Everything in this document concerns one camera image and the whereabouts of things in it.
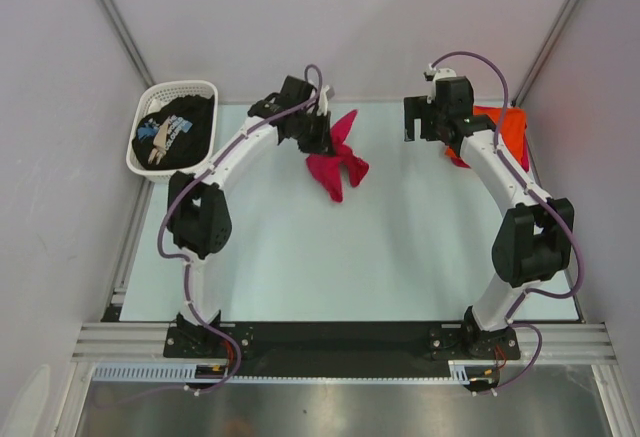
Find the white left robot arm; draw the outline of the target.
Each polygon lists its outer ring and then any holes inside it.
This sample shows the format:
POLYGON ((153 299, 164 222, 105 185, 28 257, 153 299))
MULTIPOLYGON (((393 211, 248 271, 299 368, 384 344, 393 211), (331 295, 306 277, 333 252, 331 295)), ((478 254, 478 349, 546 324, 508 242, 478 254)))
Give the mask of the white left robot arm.
POLYGON ((303 153, 331 154, 332 94, 331 86, 315 84, 308 76, 286 77, 278 92, 250 106, 240 129, 201 170, 171 177, 157 246, 162 257, 183 265, 184 303, 176 317, 175 340, 186 344, 190 355, 233 351, 220 330, 221 312, 206 318, 199 302, 207 264, 231 236, 227 197, 233 185, 255 159, 286 139, 296 141, 303 153))

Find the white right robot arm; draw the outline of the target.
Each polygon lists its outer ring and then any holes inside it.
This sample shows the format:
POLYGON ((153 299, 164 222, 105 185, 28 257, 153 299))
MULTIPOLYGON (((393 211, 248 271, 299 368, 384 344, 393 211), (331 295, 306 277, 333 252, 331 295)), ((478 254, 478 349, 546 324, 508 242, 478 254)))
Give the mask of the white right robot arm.
POLYGON ((574 209, 537 185, 512 156, 496 123, 474 112, 466 77, 441 69, 428 72, 426 79, 427 95, 404 100, 406 141, 440 141, 453 150, 480 178, 502 215, 491 249, 494 275, 465 311, 456 345, 466 356, 489 359, 496 346, 508 345, 512 318, 528 295, 568 267, 574 209))

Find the red polo shirt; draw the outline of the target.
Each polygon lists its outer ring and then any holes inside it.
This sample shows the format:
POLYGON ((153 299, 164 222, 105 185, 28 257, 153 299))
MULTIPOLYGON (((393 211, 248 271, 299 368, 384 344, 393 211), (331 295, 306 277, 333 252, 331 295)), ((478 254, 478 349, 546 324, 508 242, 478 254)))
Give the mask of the red polo shirt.
POLYGON ((370 168, 369 164, 356 156, 353 149, 346 143, 357 115, 358 110, 353 109, 331 127, 330 137, 334 155, 311 154, 306 158, 307 169, 311 176, 336 203, 343 202, 342 171, 346 171, 349 184, 356 188, 370 168))

